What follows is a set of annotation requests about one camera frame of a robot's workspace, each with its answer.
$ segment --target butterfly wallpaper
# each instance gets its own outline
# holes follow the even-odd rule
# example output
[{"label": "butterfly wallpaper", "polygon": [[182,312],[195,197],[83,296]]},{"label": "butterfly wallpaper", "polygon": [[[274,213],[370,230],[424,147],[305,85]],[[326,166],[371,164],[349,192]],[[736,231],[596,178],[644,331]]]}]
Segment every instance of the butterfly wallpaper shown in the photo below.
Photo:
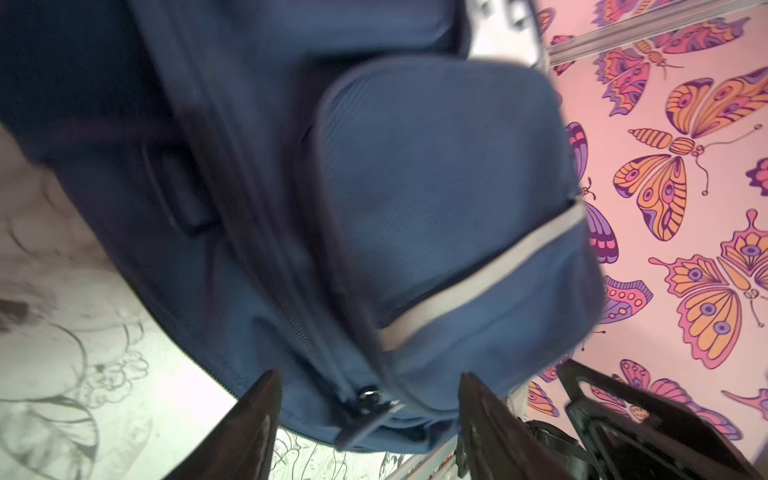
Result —
[{"label": "butterfly wallpaper", "polygon": [[[550,45],[662,3],[544,0],[540,27]],[[573,358],[679,402],[755,460],[768,442],[768,6],[563,67],[549,78],[605,303],[593,333],[531,379],[527,416],[575,435],[558,378]]]}]

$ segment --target white surface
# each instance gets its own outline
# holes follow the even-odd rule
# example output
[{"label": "white surface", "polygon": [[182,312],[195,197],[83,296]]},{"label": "white surface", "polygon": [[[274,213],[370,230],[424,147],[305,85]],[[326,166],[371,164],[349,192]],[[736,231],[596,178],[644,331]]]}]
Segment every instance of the white surface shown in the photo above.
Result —
[{"label": "white surface", "polygon": [[[235,402],[165,336],[55,178],[2,129],[0,300],[3,480],[162,478]],[[271,478],[384,478],[399,462],[281,430]]]},{"label": "white surface", "polygon": [[539,60],[538,23],[523,0],[469,0],[469,56],[530,67]]}]

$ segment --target zipper pull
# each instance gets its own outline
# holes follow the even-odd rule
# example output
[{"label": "zipper pull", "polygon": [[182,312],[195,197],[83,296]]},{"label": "zipper pull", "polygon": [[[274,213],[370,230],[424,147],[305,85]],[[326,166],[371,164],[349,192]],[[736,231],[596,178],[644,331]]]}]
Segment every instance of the zipper pull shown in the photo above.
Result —
[{"label": "zipper pull", "polygon": [[[374,396],[380,398],[380,395],[381,393],[376,390],[369,390],[360,395],[360,400],[365,401]],[[355,446],[360,440],[370,435],[372,431],[376,430],[386,422],[395,412],[402,409],[402,407],[404,407],[404,405],[397,400],[375,406],[368,406],[366,408],[367,413],[352,420],[341,429],[341,432],[339,432],[334,441],[336,450],[341,452]]]}]

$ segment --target butterfly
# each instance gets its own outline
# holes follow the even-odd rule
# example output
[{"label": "butterfly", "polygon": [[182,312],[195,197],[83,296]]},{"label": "butterfly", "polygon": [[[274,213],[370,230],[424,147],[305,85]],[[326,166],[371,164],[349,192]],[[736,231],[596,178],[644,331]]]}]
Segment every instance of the butterfly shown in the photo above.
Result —
[{"label": "butterfly", "polygon": [[758,409],[763,413],[763,419],[768,420],[768,389],[760,389],[756,397],[742,397],[726,390],[721,390],[721,392],[731,400]]},{"label": "butterfly", "polygon": [[728,23],[723,18],[715,18],[655,36],[650,39],[653,45],[645,40],[636,41],[634,46],[640,53],[634,48],[614,48],[599,54],[594,61],[598,66],[595,73],[600,83],[607,84],[602,98],[614,102],[608,116],[626,115],[632,111],[645,91],[651,64],[662,68],[680,68],[669,65],[655,48],[675,55],[724,45],[743,35],[744,24],[748,20],[749,17],[744,17]]},{"label": "butterfly", "polygon": [[[549,28],[549,25],[552,24],[554,21],[554,15],[555,15],[555,9],[554,8],[545,8],[544,10],[541,10],[538,15],[538,30],[543,35],[545,31]],[[552,42],[550,45],[557,45],[558,43],[562,43],[564,41],[568,41],[575,38],[573,35],[555,35],[552,37]],[[573,61],[569,61],[566,64],[557,65],[553,67],[552,69],[554,72],[558,75],[562,75],[564,71],[568,69],[571,65],[573,65]]]},{"label": "butterfly", "polygon": [[746,218],[749,226],[733,232],[731,241],[720,244],[717,262],[701,255],[678,258],[674,263],[648,259],[669,271],[664,279],[669,284],[667,291],[683,299],[677,308],[683,341],[690,345],[693,358],[708,369],[717,368],[728,358],[741,333],[741,302],[726,276],[750,301],[757,326],[764,326],[757,319],[753,302],[766,297],[748,279],[768,290],[768,231],[755,228],[756,210],[748,210]]},{"label": "butterfly", "polygon": [[552,24],[555,13],[556,11],[554,8],[545,8],[544,10],[541,10],[536,15],[536,18],[538,20],[538,30],[542,35],[544,34],[545,31],[547,31],[547,28],[549,28],[549,25]]},{"label": "butterfly", "polygon": [[603,277],[605,284],[605,304],[598,323],[614,323],[640,312],[654,298],[643,280],[618,282],[608,275]]},{"label": "butterfly", "polygon": [[751,187],[760,188],[760,196],[768,197],[768,157],[761,158],[752,170],[747,171],[746,175],[751,178]]},{"label": "butterfly", "polygon": [[[587,135],[584,132],[584,128],[578,122],[568,124],[565,131],[568,134],[568,141],[571,142],[571,149],[576,158],[576,174],[579,181],[581,181],[584,172],[587,170],[589,155]],[[592,179],[587,177],[587,181],[589,185],[581,188],[581,194],[584,196],[592,194],[592,199],[597,200],[597,196],[589,191],[592,187]],[[594,252],[598,255],[598,261],[600,263],[615,262],[619,258],[619,246],[614,230],[611,228],[608,220],[605,219],[605,216],[594,205],[585,200],[584,206],[587,208],[589,242],[592,244]]]},{"label": "butterfly", "polygon": [[[725,438],[729,440],[742,439],[743,436],[741,431],[726,418],[725,415],[715,412],[714,410],[705,409],[696,404],[679,383],[669,379],[658,379],[651,383],[650,372],[648,372],[648,370],[646,370],[640,363],[629,359],[621,360],[619,366],[621,367],[621,372],[624,374],[626,382],[620,376],[614,374],[613,379],[618,382],[625,382],[636,389],[647,390],[648,392],[663,396],[673,402],[681,403]],[[601,400],[601,404],[613,412],[634,419],[637,422],[642,422],[648,418],[648,411],[642,407],[628,405],[623,399],[612,393],[599,389],[596,386],[590,387],[592,394],[597,397],[598,400]]]},{"label": "butterfly", "polygon": [[552,404],[547,394],[536,382],[528,384],[528,406],[549,416],[559,417],[558,407]]},{"label": "butterfly", "polygon": [[[559,43],[563,43],[564,41],[573,40],[574,38],[576,38],[574,35],[555,35],[554,37],[552,37],[552,42],[550,42],[549,45],[557,45]],[[560,75],[563,74],[564,71],[568,70],[568,67],[570,67],[574,63],[576,63],[575,60],[569,61],[568,63],[564,63],[561,65],[555,65],[554,67],[552,67],[552,70],[554,70],[554,72],[558,74],[558,77],[559,77]]]},{"label": "butterfly", "polygon": [[667,98],[664,109],[667,119],[681,134],[690,133],[690,138],[673,139],[672,134],[651,128],[629,130],[638,141],[654,148],[669,148],[675,154],[674,157],[656,154],[636,158],[623,165],[614,176],[614,187],[622,197],[629,198],[640,191],[637,207],[643,214],[648,230],[658,240],[670,240],[683,222],[687,182],[681,155],[691,154],[696,165],[704,170],[707,184],[701,194],[707,195],[709,173],[699,164],[705,149],[710,145],[733,143],[763,126],[755,125],[753,130],[730,142],[697,145],[694,139],[719,131],[759,110],[768,102],[768,67],[729,78],[714,89],[713,83],[712,78],[687,81],[675,87]]},{"label": "butterfly", "polygon": [[670,2],[674,2],[674,0],[600,0],[594,6],[594,13],[597,17],[592,23],[598,27],[604,27],[618,22],[619,18],[632,12],[635,5],[637,5],[637,8],[634,8],[633,15],[638,15]]}]

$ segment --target metal rail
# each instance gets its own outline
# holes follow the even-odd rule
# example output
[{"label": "metal rail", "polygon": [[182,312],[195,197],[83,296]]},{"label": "metal rail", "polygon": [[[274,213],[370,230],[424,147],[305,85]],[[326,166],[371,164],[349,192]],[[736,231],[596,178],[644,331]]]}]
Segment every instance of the metal rail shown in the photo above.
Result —
[{"label": "metal rail", "polygon": [[768,0],[680,0],[547,48],[551,66],[594,55]]}]

